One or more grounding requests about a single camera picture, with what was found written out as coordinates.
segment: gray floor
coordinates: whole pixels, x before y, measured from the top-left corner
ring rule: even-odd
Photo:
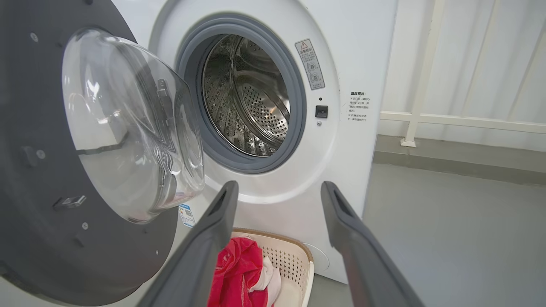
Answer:
[[[426,306],[545,306],[546,188],[374,164],[364,222]],[[317,276],[309,306],[352,306]]]

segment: white cloth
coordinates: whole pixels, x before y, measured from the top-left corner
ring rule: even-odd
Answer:
[[[254,286],[248,289],[248,292],[264,290],[268,286],[272,276],[273,264],[271,263],[271,260],[269,260],[269,257],[264,257],[264,265],[262,267],[262,272],[260,273],[260,279]]]
[[[278,297],[281,291],[281,272],[278,268],[273,270],[273,276],[268,284],[268,304],[267,307],[271,307]]]

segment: wall baseboard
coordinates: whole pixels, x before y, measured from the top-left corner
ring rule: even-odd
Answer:
[[[408,148],[400,139],[378,135],[373,162],[546,186],[546,152],[431,139],[416,139],[416,147]]]

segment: washing machine panel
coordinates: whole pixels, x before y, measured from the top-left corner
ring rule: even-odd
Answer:
[[[353,209],[364,211],[397,1],[137,3],[115,1],[137,39],[188,80],[197,108],[206,106],[206,95],[200,78],[194,84],[190,76],[204,71],[208,52],[229,35],[265,51],[287,88],[290,117],[283,143],[297,141],[293,147],[281,145],[270,157],[231,151],[207,121],[206,110],[198,111],[204,119],[206,179],[203,195],[188,203],[194,215],[204,211],[224,182],[236,180],[237,227],[297,238],[320,259],[318,274],[347,282],[341,256],[328,242],[320,185],[335,182]],[[143,19],[144,12],[155,17]],[[312,57],[301,53],[302,43],[312,48]],[[312,82],[310,58],[320,67],[324,87]],[[319,111],[326,107],[324,118]]]
[[[299,239],[317,273],[347,282],[320,185],[363,212],[395,13],[396,0],[2,4],[0,273],[47,300],[115,302],[165,262],[171,207],[199,220],[236,180],[235,226]]]

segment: washing machine door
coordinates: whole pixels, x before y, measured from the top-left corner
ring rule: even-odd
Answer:
[[[0,4],[0,274],[104,305],[162,266],[204,186],[189,90],[109,0]]]

